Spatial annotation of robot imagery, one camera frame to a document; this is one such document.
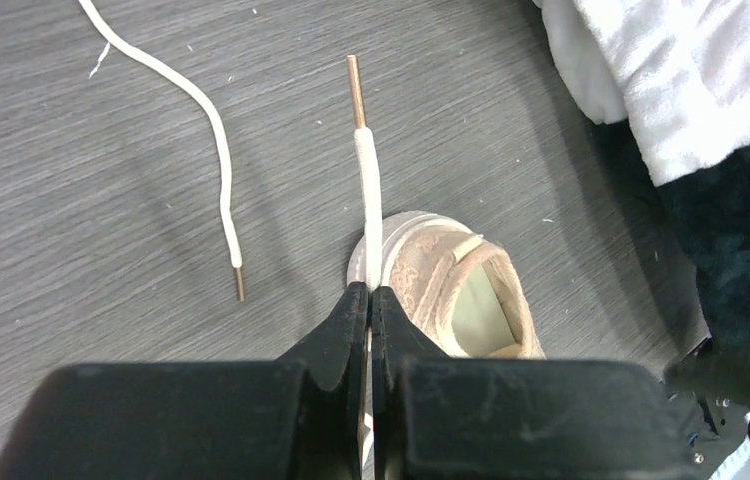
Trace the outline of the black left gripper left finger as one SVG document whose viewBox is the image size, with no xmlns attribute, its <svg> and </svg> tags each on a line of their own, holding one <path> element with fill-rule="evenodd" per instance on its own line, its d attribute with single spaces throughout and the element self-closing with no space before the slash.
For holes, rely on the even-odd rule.
<svg viewBox="0 0 750 480">
<path fill-rule="evenodd" d="M 47 375 L 0 479 L 358 479 L 369 292 L 274 360 L 88 363 Z"/>
</svg>

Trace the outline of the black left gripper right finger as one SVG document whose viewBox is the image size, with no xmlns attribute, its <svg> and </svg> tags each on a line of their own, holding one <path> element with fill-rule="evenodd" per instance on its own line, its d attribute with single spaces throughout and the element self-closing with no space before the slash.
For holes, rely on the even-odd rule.
<svg viewBox="0 0 750 480">
<path fill-rule="evenodd" d="M 606 360 L 458 359 L 371 297 L 379 479 L 691 479 L 664 387 Z"/>
</svg>

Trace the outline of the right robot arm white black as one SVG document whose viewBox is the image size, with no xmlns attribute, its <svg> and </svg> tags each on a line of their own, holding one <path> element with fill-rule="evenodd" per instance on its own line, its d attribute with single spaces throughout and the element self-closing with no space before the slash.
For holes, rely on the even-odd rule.
<svg viewBox="0 0 750 480">
<path fill-rule="evenodd" d="M 703 340 L 664 370 L 690 479 L 733 479 L 750 460 L 750 345 Z"/>
</svg>

